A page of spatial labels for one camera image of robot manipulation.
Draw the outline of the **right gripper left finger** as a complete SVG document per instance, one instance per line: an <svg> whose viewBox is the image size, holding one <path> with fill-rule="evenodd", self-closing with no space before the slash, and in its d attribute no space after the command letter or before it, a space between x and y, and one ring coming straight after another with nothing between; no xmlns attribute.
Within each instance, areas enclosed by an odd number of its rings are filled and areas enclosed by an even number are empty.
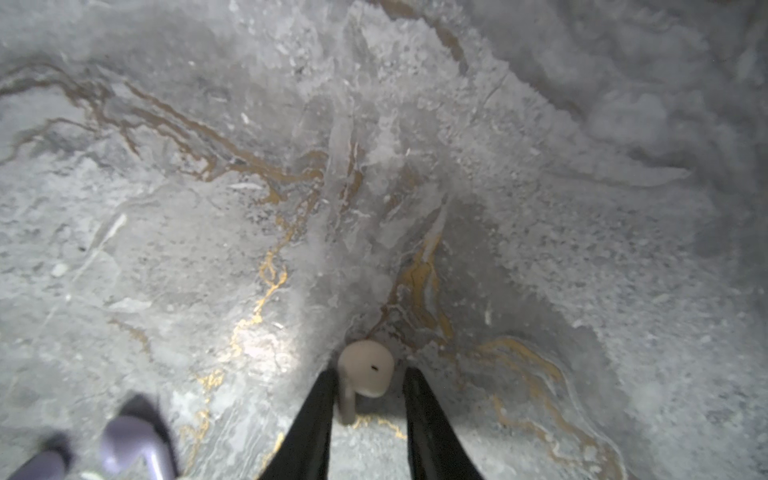
<svg viewBox="0 0 768 480"><path fill-rule="evenodd" d="M318 375L280 448L261 474L261 480L328 478L337 386L334 368Z"/></svg>

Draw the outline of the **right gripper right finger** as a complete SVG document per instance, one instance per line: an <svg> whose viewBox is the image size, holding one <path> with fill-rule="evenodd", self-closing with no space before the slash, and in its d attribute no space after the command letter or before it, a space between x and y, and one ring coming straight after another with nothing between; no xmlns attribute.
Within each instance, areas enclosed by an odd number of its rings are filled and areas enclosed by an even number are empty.
<svg viewBox="0 0 768 480"><path fill-rule="evenodd" d="M424 374L405 370L408 462L415 480L473 479L483 476L470 460Z"/></svg>

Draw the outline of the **purple earbud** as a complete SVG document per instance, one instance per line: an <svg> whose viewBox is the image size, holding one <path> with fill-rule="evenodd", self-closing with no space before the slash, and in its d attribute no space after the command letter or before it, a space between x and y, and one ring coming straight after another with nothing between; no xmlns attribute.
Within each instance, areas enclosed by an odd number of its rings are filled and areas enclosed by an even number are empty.
<svg viewBox="0 0 768 480"><path fill-rule="evenodd" d="M47 450L38 453L16 471L8 480L63 480L67 466L60 453Z"/></svg>
<svg viewBox="0 0 768 480"><path fill-rule="evenodd" d="M143 459L150 479L177 478L169 444L151 423L139 417L112 419L102 432L99 453L102 467L110 474L120 474Z"/></svg>

